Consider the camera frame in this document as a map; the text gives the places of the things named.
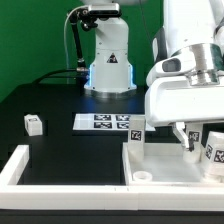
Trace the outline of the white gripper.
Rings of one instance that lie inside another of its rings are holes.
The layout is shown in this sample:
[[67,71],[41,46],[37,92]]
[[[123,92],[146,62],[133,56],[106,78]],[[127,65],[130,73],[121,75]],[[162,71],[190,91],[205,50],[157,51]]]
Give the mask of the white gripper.
[[184,151],[194,142],[185,133],[185,123],[224,122],[224,77],[214,86],[191,86],[186,75],[196,68],[192,56],[174,56],[157,62],[148,73],[145,117],[149,125],[173,124],[174,135]]

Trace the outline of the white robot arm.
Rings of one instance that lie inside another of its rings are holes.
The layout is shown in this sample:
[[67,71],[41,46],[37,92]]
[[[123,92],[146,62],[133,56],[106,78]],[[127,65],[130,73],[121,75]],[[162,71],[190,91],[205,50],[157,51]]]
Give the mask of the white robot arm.
[[171,125],[187,150],[184,128],[224,119],[215,99],[224,93],[224,60],[218,42],[221,0],[164,0],[163,26],[153,39],[145,117],[153,127]]

